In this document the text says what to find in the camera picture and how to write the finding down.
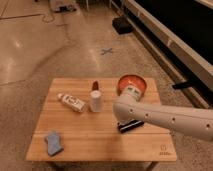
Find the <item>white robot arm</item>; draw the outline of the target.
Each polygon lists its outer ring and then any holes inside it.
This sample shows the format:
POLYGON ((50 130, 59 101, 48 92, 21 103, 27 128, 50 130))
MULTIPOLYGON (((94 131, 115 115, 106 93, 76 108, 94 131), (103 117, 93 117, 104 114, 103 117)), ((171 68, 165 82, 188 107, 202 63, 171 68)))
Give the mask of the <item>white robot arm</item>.
POLYGON ((141 102, 145 91, 126 86, 113 103, 113 113, 123 129, 143 121, 213 142, 213 109, 175 107, 141 102))

